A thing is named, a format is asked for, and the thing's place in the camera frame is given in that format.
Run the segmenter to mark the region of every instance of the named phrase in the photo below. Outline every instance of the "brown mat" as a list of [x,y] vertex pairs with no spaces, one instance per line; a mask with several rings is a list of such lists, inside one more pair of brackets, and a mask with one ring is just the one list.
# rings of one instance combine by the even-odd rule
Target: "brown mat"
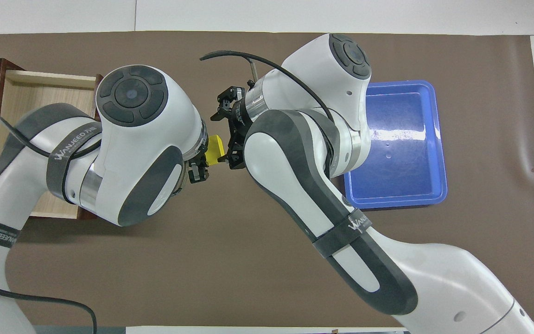
[[[216,95],[250,78],[234,49],[280,63],[318,34],[96,32],[0,35],[0,57],[30,71],[93,76],[127,64],[165,70],[209,122]],[[439,205],[369,213],[410,243],[447,243],[481,259],[534,318],[534,70],[528,36],[352,34],[373,82],[436,87],[449,194]],[[264,74],[267,67],[259,66]],[[26,224],[9,256],[17,292],[72,298],[104,326],[396,326],[350,290],[246,171],[210,169],[148,222]],[[87,325],[81,311],[20,303],[35,324]]]

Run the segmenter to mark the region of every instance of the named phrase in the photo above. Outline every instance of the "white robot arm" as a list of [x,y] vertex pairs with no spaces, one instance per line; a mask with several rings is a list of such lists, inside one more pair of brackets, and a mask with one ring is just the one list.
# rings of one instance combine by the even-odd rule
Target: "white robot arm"
[[[8,290],[9,249],[46,190],[127,226],[159,211],[180,190],[189,165],[192,182],[206,178],[205,124],[167,74],[143,65],[116,69],[98,86],[96,103],[102,123],[63,103],[19,121],[16,129],[47,156],[12,136],[6,141],[0,156],[0,289]],[[3,296],[0,333],[34,333],[15,300]]]
[[[201,59],[221,55],[240,54],[217,51]],[[347,36],[325,34],[282,67],[322,98],[331,117],[272,70],[212,118],[227,117],[235,135],[223,160],[231,168],[246,166],[352,289],[411,334],[534,334],[534,322],[469,252],[381,235],[330,182],[369,152],[364,97],[370,67],[362,49]]]

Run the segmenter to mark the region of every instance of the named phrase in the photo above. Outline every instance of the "blue plastic tray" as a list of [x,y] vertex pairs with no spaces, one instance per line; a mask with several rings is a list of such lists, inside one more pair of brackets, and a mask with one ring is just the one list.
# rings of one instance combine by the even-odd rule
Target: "blue plastic tray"
[[360,209],[432,205],[446,198],[445,160],[434,87],[425,81],[371,83],[368,158],[345,174],[345,193]]

